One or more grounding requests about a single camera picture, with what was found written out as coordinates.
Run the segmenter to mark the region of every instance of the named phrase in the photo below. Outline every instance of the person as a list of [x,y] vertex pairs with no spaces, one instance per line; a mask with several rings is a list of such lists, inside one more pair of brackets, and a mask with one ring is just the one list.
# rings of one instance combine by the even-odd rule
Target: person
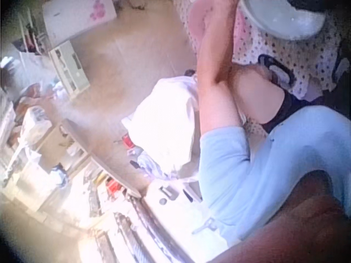
[[[323,250],[334,248],[335,235],[340,235],[343,243],[337,242],[342,244],[338,251],[345,254],[341,248],[349,244],[345,237],[351,236],[351,122],[326,106],[299,104],[273,85],[269,72],[261,67],[240,72],[241,68],[231,63],[237,2],[214,1],[197,61],[202,198],[230,247],[240,239],[244,240],[241,248],[252,248],[252,240],[267,239],[259,233],[268,228],[277,231],[272,233],[275,243],[270,245],[277,244],[277,237],[284,239],[282,234],[297,230],[301,235],[291,234],[287,240],[297,237],[301,245],[312,245],[317,238],[318,248]],[[239,111],[269,132],[254,160],[250,160]],[[312,225],[301,224],[307,211]],[[337,230],[321,223],[324,216]],[[306,227],[314,224],[309,232]],[[267,242],[262,247],[274,250],[270,245]],[[307,248],[311,247],[301,253],[311,259]],[[226,255],[244,251],[233,249],[235,253]]]

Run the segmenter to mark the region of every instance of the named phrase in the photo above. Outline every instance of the leg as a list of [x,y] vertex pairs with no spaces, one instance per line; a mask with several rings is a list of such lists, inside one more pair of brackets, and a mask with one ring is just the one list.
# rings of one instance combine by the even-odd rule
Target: leg
[[245,115],[258,123],[271,121],[280,109],[285,93],[272,84],[271,72],[261,65],[233,65],[231,93]]

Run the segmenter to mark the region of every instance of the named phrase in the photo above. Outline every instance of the fabric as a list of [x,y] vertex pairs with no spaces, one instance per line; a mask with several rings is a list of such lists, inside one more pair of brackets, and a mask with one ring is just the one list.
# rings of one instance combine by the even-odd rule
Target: fabric
[[267,133],[270,133],[274,127],[289,118],[289,116],[297,112],[299,109],[311,105],[327,106],[350,119],[350,79],[350,73],[344,73],[340,78],[336,88],[332,92],[324,90],[324,96],[318,97],[311,102],[306,100],[298,100],[294,95],[283,89],[285,96],[283,103],[278,110],[278,113],[271,121],[262,124],[262,128]]
[[280,123],[253,162],[243,128],[203,135],[201,193],[228,244],[264,226],[313,170],[328,173],[333,195],[351,216],[350,140],[351,122],[324,106],[302,108]]
[[134,112],[129,136],[164,173],[178,171],[191,158],[197,110],[192,77],[161,79]]

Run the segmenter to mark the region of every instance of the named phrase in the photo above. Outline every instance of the white cloth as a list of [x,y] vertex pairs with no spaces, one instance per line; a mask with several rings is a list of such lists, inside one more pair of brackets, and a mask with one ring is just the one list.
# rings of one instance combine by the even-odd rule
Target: white cloth
[[137,107],[128,125],[129,136],[164,173],[177,171],[191,158],[197,110],[192,77],[161,79]]

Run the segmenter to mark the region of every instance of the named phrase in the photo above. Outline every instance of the white shelf unit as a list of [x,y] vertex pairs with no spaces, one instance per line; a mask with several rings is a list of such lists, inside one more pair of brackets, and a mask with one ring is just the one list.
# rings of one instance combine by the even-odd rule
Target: white shelf unit
[[49,52],[49,55],[70,99],[90,87],[89,80],[70,41],[55,47]]

